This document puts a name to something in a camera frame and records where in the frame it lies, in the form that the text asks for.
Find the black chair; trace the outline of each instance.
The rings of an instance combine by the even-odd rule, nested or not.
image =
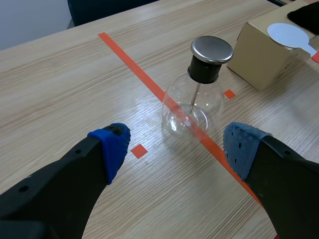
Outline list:
[[[74,26],[86,24],[158,0],[68,0]]]

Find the black lid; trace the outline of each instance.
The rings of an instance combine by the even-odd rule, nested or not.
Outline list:
[[[214,36],[201,36],[193,40],[190,49],[193,58],[188,74],[202,84],[215,82],[221,65],[227,63],[234,54],[228,42]]]

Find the silver metal cap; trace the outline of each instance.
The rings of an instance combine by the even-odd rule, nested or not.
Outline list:
[[[210,64],[225,64],[234,55],[234,50],[227,41],[215,36],[201,36],[191,43],[193,55],[198,59]]]

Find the metal rod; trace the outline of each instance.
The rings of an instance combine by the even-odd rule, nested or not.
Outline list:
[[[197,83],[197,86],[196,86],[196,90],[195,90],[193,99],[191,99],[191,102],[190,102],[191,109],[190,109],[190,112],[189,112],[189,113],[192,113],[192,111],[193,111],[194,104],[195,104],[195,100],[196,100],[196,96],[197,96],[197,93],[198,93],[198,91],[199,91],[199,87],[200,87],[200,83]]]

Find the blue rubber pad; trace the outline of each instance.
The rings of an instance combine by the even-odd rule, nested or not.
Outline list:
[[[227,163],[245,181],[261,139],[269,133],[244,123],[233,122],[224,130],[224,152]]]
[[[124,158],[128,153],[128,147],[131,140],[130,129],[125,124],[113,123],[112,125],[122,126],[121,135],[115,135],[113,132],[105,129],[98,129],[88,133],[88,136],[98,138],[102,143],[108,184],[112,183],[123,163]]]

